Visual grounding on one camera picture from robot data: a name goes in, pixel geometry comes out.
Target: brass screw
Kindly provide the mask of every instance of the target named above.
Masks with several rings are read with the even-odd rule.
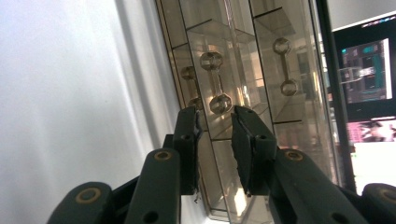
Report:
[[[304,157],[301,153],[296,151],[286,151],[285,156],[291,161],[302,161]]]
[[[155,153],[154,158],[157,161],[167,161],[172,158],[172,153],[168,151],[160,151]]]
[[[101,195],[101,191],[98,188],[87,188],[82,190],[76,196],[77,203],[93,203],[95,202]]]

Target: black plastic part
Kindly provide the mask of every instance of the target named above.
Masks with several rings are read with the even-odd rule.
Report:
[[[49,218],[49,224],[113,223],[114,207],[111,187],[89,182],[72,190],[58,204]]]
[[[386,184],[368,184],[361,199],[363,214],[370,223],[396,223],[396,188]]]
[[[167,134],[163,140],[163,147],[173,148],[173,135]]]
[[[298,223],[368,223],[302,151],[279,150],[274,171]]]
[[[116,214],[114,223],[121,224],[124,222],[138,180],[139,176],[113,190],[113,203]]]
[[[125,224],[180,222],[180,157],[171,148],[150,152]]]
[[[338,62],[336,60],[336,49],[334,37],[332,35],[332,24],[330,20],[327,0],[316,0],[318,21],[323,38],[323,48],[326,56],[326,64],[329,73],[329,82],[332,89],[332,105],[340,140],[341,156],[343,159],[342,187],[356,192],[355,177],[353,174],[352,160],[350,159],[349,140],[347,136],[347,106],[344,92],[341,87],[341,80],[338,76]]]
[[[180,154],[182,195],[192,195],[198,189],[198,140],[202,130],[195,107],[190,106],[178,112],[173,149]]]
[[[276,156],[276,139],[253,110],[236,105],[232,121],[233,155],[244,191],[267,195],[264,171],[267,162]]]
[[[289,200],[281,200],[270,196],[270,210],[274,222],[277,223],[297,223],[297,216]]]

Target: computer monitor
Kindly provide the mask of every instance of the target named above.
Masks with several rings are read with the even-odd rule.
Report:
[[[396,115],[396,14],[333,34],[348,119]]]

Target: mounting hole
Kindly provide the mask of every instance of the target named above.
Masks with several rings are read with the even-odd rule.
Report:
[[[285,152],[285,156],[291,161],[301,161],[303,159],[303,155],[296,151],[287,151]]]
[[[256,138],[258,138],[258,139],[266,139],[267,137],[265,137],[264,135],[256,135]]]
[[[154,158],[157,161],[167,161],[169,159],[171,159],[172,154],[168,151],[160,151],[155,153]]]
[[[333,213],[332,219],[334,219],[338,223],[343,223],[343,224],[349,223],[349,220],[340,213]]]
[[[100,197],[98,188],[87,188],[79,192],[76,196],[77,203],[93,203]]]
[[[148,212],[143,216],[143,221],[145,223],[154,223],[158,220],[158,213],[156,212]]]

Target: white wall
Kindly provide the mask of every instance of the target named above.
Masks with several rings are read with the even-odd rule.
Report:
[[[45,223],[87,181],[118,187],[173,132],[154,1],[125,2],[0,0],[0,223]]]
[[[395,0],[328,0],[327,2],[333,29],[396,10]]]

